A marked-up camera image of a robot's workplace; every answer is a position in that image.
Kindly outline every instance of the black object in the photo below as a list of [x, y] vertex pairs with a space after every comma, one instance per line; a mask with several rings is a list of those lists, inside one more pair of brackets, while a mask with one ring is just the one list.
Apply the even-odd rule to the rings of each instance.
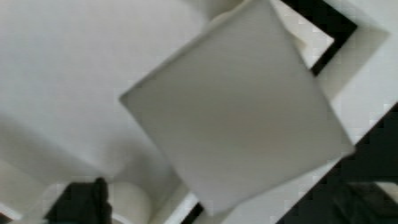
[[102, 178], [70, 183], [44, 216], [49, 224], [110, 224], [111, 207]]
[[0, 213], [0, 224], [6, 224], [12, 219]]
[[333, 194], [333, 205], [349, 224], [398, 223], [398, 204], [374, 183], [344, 184]]
[[198, 215], [202, 214], [202, 205], [197, 203], [193, 209], [190, 210], [190, 213], [182, 219], [181, 224], [191, 224], [195, 222], [195, 219], [198, 217]]
[[325, 224], [333, 217], [335, 190], [346, 182], [398, 183], [398, 104], [357, 143], [355, 154], [335, 164], [278, 224]]
[[357, 29], [355, 23], [342, 16], [323, 0], [280, 0], [301, 17], [309, 20], [323, 33], [332, 37], [333, 43], [310, 68], [317, 76], [323, 67], [344, 45], [344, 42]]

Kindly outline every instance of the white wall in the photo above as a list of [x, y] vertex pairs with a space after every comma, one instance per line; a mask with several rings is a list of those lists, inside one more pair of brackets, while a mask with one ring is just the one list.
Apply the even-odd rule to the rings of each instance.
[[198, 6], [0, 3], [0, 157], [42, 184], [102, 175], [136, 183], [156, 202], [166, 196], [175, 176], [118, 95], [198, 33]]
[[19, 219], [31, 208], [44, 184], [0, 160], [0, 212], [10, 219]]

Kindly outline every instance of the black frame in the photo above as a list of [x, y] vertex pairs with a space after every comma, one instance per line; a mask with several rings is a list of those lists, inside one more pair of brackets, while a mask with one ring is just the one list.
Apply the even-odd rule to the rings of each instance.
[[323, 0], [280, 0], [301, 17], [309, 20], [323, 33], [332, 37], [333, 43], [314, 63], [310, 72], [317, 76], [326, 63], [357, 30], [357, 25], [342, 16]]

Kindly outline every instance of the gray surface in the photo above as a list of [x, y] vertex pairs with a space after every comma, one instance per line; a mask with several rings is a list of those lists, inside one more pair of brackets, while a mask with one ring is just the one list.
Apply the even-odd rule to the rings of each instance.
[[266, 1], [248, 1], [124, 96], [209, 213], [351, 151]]

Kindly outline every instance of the white panel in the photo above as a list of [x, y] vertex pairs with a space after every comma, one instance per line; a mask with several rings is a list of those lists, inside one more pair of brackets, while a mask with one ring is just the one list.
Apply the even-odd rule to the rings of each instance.
[[209, 213], [351, 151], [266, 1], [246, 1], [124, 100]]

